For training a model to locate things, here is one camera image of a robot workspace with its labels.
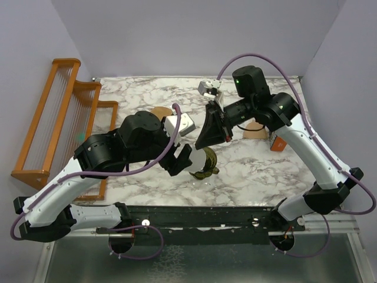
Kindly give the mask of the white paper coffee filter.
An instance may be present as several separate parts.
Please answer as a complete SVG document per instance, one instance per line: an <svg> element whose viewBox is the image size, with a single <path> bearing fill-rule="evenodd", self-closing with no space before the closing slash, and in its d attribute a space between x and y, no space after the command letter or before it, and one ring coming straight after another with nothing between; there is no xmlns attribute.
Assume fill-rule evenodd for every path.
<svg viewBox="0 0 377 283"><path fill-rule="evenodd" d="M206 152L204 149L196 150L193 149L189 155L189 160L192 162L190 166L184 169L186 172L195 173L202 171L206 164Z"/></svg>

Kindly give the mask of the dark green glass dripper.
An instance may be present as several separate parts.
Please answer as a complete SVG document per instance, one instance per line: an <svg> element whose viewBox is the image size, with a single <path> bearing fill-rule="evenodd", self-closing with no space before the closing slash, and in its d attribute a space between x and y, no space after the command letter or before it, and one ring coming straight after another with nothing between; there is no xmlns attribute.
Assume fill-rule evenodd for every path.
<svg viewBox="0 0 377 283"><path fill-rule="evenodd" d="M210 147L205 147L204 151L206 152L206 164L202 171L190 173L195 179L203 180L211 175L217 175L219 173L219 168L217 167L217 155L213 149Z"/></svg>

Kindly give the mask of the clear glass dripper cone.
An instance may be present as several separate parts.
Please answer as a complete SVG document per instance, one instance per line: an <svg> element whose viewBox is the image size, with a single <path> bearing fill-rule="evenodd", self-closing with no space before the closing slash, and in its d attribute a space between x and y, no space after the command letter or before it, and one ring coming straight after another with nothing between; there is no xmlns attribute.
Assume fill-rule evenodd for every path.
<svg viewBox="0 0 377 283"><path fill-rule="evenodd" d="M195 189L208 189L212 187L212 184L210 180L208 179L203 179L203 180L193 180L192 186Z"/></svg>

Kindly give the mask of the orange coffee filter box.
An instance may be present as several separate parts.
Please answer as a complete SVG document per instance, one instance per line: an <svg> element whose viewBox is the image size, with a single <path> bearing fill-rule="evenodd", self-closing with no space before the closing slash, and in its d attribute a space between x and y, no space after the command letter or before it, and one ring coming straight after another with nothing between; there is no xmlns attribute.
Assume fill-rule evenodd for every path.
<svg viewBox="0 0 377 283"><path fill-rule="evenodd" d="M270 150L273 152L282 152L284 151L287 143L279 137L275 132L269 133L269 146Z"/></svg>

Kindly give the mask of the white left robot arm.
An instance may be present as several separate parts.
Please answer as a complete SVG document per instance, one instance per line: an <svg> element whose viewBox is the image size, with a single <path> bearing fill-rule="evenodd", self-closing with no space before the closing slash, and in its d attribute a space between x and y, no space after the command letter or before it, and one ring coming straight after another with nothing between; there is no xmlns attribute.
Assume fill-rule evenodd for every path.
<svg viewBox="0 0 377 283"><path fill-rule="evenodd" d="M74 200L102 180L136 175L155 164L170 176L189 172L194 152L180 140L195 127L186 113L160 119L151 112L138 111L127 116L120 127L88 137L43 189L14 200L18 217L11 227L11 238L52 242L79 229L125 232L132 223L125 204L77 206Z"/></svg>

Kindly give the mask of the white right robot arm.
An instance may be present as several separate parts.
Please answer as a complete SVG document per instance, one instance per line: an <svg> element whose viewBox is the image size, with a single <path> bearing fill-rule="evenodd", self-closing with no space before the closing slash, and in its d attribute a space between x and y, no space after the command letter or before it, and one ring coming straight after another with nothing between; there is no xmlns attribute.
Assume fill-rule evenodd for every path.
<svg viewBox="0 0 377 283"><path fill-rule="evenodd" d="M328 147L315 143L317 136L304 124L298 103L287 93L271 94L261 68L245 66L234 71L232 77L240 100L225 107L221 104L221 82L200 82L199 93L210 101L196 149L230 142L233 127L255 119L282 138L315 177L310 190L286 198L275 207L270 217L272 226L283 231L299 216L313 212L327 215L338 208L363 178L363 171L346 164L338 169L331 162L338 158Z"/></svg>

